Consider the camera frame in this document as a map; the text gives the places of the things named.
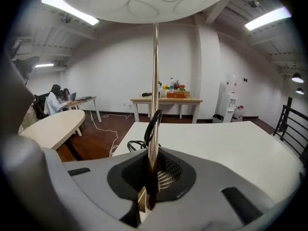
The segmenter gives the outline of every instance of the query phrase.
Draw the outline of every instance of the black railing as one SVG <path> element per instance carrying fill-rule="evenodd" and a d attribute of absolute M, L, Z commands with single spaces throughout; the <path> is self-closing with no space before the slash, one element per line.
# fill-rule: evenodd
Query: black railing
<path fill-rule="evenodd" d="M 304 136 L 303 134 L 301 134 L 298 130 L 296 130 L 294 127 L 290 126 L 289 124 L 287 124 L 287 120 L 290 119 L 293 122 L 295 122 L 296 124 L 298 124 L 300 127 L 302 127 L 303 129 L 305 129 L 308 132 L 308 128 L 303 126 L 302 124 L 300 124 L 298 121 L 294 120 L 294 118 L 291 118 L 289 116 L 290 113 L 293 113 L 297 116 L 299 116 L 300 118 L 308 121 L 308 116 L 298 112 L 297 110 L 294 110 L 286 105 L 283 106 L 282 108 L 282 112 L 279 118 L 279 122 L 277 124 L 277 127 L 273 133 L 273 135 L 275 136 L 276 134 L 280 137 L 280 140 L 283 142 L 286 142 L 290 147 L 292 147 L 295 152 L 300 156 L 300 159 L 302 160 L 302 162 L 304 164 L 306 164 L 307 160 L 308 160 L 308 136 Z M 307 143 L 305 143 L 306 145 L 303 145 L 301 142 L 299 142 L 293 135 L 290 134 L 290 131 L 287 132 L 286 130 L 290 128 L 292 130 L 294 130 L 297 134 L 299 134 L 301 137 L 303 137 Z M 285 139 L 285 134 L 289 135 L 289 137 L 294 140 L 300 147 L 303 148 L 303 152 L 300 153 L 291 143 L 290 141 Z"/>

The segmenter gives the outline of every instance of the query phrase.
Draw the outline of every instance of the white oval table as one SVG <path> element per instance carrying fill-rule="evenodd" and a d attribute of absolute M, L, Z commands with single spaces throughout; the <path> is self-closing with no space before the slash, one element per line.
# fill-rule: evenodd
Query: white oval table
<path fill-rule="evenodd" d="M 63 143 L 77 160 L 82 160 L 69 137 L 85 119 L 83 110 L 68 110 L 48 116 L 28 128 L 20 135 L 35 140 L 39 146 L 57 150 Z"/>

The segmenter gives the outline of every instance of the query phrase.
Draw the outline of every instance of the fluorescent light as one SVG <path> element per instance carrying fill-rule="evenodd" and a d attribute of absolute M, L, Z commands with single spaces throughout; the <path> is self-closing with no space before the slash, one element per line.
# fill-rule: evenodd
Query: fluorescent light
<path fill-rule="evenodd" d="M 276 9 L 272 12 L 269 12 L 263 16 L 260 16 L 259 18 L 247 23 L 245 27 L 248 28 L 248 30 L 253 30 L 257 27 L 263 26 L 267 23 L 271 23 L 273 21 L 277 21 L 284 18 L 291 17 L 290 12 L 287 10 L 286 7 L 282 7 L 280 9 Z"/>
<path fill-rule="evenodd" d="M 296 92 L 297 92 L 298 94 L 304 95 L 304 90 L 301 89 L 301 88 L 297 88 Z"/>
<path fill-rule="evenodd" d="M 299 73 L 293 74 L 292 81 L 297 82 L 297 83 L 304 83 L 304 80 Z"/>
<path fill-rule="evenodd" d="M 52 67 L 54 64 L 38 64 L 35 67 Z"/>
<path fill-rule="evenodd" d="M 74 16 L 77 16 L 78 18 L 90 23 L 91 25 L 94 25 L 99 21 L 98 19 L 94 18 L 91 15 L 85 14 L 77 9 L 74 9 L 72 6 L 68 5 L 64 0 L 42 0 L 42 3 L 51 5 L 60 10 L 64 10 L 68 13 L 71 13 Z"/>

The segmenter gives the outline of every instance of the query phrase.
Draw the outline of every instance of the metal pole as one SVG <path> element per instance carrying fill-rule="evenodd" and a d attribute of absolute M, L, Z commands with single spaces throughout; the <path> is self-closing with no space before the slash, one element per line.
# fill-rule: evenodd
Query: metal pole
<path fill-rule="evenodd" d="M 151 103 L 151 118 L 158 110 L 158 23 L 154 23 L 154 67 L 153 67 L 153 89 Z M 156 193 L 158 191 L 157 179 L 157 154 L 158 154 L 158 122 L 153 130 L 153 137 L 149 143 L 149 174 L 146 186 L 146 207 L 152 210 L 156 202 Z"/>

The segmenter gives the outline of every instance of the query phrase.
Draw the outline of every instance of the wooden table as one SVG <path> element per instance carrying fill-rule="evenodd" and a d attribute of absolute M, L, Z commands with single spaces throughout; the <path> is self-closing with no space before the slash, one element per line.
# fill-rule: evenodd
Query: wooden table
<path fill-rule="evenodd" d="M 94 107 L 95 107 L 95 111 L 96 111 L 96 115 L 97 115 L 97 119 L 98 119 L 99 122 L 102 122 L 100 112 L 99 112 L 98 109 L 96 108 L 95 99 L 96 99 L 96 96 L 91 97 L 91 98 L 88 98 L 88 99 L 85 99 L 85 100 L 72 101 L 72 102 L 71 102 L 70 104 L 68 104 L 66 107 L 68 108 L 68 110 L 72 110 L 72 107 L 75 107 L 76 109 L 80 109 L 79 106 L 80 106 L 81 104 L 84 104 L 84 103 L 89 102 L 89 101 L 93 101 Z M 77 131 L 78 135 L 81 137 L 82 134 L 81 134 L 80 130 L 77 129 L 76 131 Z"/>
<path fill-rule="evenodd" d="M 129 153 L 127 142 L 143 140 L 148 123 L 135 122 L 113 156 Z M 250 121 L 215 124 L 161 123 L 162 147 L 218 162 L 250 181 L 278 203 L 300 185 L 302 162 Z"/>
<path fill-rule="evenodd" d="M 80 155 L 73 147 L 69 137 L 85 119 L 83 110 L 68 110 L 48 116 L 27 127 L 20 135 L 35 140 L 39 146 L 57 150 L 63 143 L 77 160 Z"/>
<path fill-rule="evenodd" d="M 152 96 L 131 99 L 131 101 L 133 102 L 135 121 L 139 122 L 138 104 L 145 103 L 148 105 L 148 116 L 150 117 Z M 197 123 L 199 106 L 201 102 L 202 100 L 194 98 L 194 97 L 187 97 L 187 98 L 167 98 L 166 97 L 166 98 L 160 98 L 158 104 L 178 104 L 180 105 L 180 119 L 182 119 L 183 105 L 193 105 L 195 106 L 195 108 L 193 112 L 192 123 Z"/>

